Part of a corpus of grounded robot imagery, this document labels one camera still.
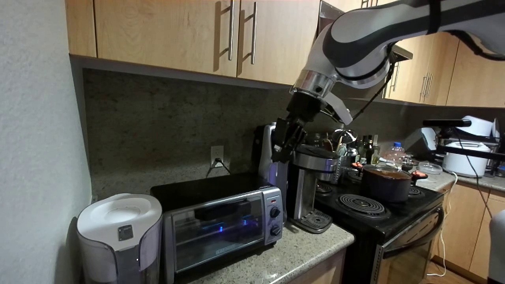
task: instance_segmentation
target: stove knob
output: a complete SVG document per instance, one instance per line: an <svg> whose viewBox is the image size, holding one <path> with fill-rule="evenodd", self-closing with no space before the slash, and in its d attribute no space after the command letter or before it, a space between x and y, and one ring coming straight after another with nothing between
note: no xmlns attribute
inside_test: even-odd
<svg viewBox="0 0 505 284"><path fill-rule="evenodd" d="M272 225L270 235L281 235L281 227L278 224Z"/></svg>
<svg viewBox="0 0 505 284"><path fill-rule="evenodd" d="M272 206L270 210L270 218L275 219L277 216L280 216L281 210L277 206Z"/></svg>

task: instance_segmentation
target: oven handle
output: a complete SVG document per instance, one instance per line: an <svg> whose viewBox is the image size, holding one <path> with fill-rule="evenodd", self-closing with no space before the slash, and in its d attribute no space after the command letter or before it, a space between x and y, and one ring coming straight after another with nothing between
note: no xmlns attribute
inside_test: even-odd
<svg viewBox="0 0 505 284"><path fill-rule="evenodd" d="M425 246L426 243L430 243L438 235L438 232L441 230L442 224L444 224L444 210L441 208L439 210L439 221L434 225L434 229L431 229L426 235L423 235L422 238L415 240L409 246L384 252L384 259L395 257L398 254L403 254L403 252L411 251L411 249L419 248L419 246Z"/></svg>

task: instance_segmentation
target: toaster oven window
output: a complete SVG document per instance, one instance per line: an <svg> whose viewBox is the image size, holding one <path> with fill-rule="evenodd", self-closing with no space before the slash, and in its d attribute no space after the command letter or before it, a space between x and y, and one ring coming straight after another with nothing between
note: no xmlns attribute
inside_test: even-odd
<svg viewBox="0 0 505 284"><path fill-rule="evenodd" d="M177 273L262 241L262 199L245 197L174 218Z"/></svg>

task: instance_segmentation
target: white wall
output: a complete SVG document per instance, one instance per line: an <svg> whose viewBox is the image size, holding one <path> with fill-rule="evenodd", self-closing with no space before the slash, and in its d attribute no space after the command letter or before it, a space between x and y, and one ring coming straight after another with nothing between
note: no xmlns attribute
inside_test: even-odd
<svg viewBox="0 0 505 284"><path fill-rule="evenodd" d="M64 0L0 3L0 282L73 284L68 229L90 202Z"/></svg>

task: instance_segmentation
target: electrical outlet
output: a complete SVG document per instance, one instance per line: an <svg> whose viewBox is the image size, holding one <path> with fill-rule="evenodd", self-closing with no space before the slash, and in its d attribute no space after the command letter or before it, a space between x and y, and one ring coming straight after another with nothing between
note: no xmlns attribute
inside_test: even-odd
<svg viewBox="0 0 505 284"><path fill-rule="evenodd" d="M224 162L224 145L210 147L210 165L215 164L217 159Z"/></svg>

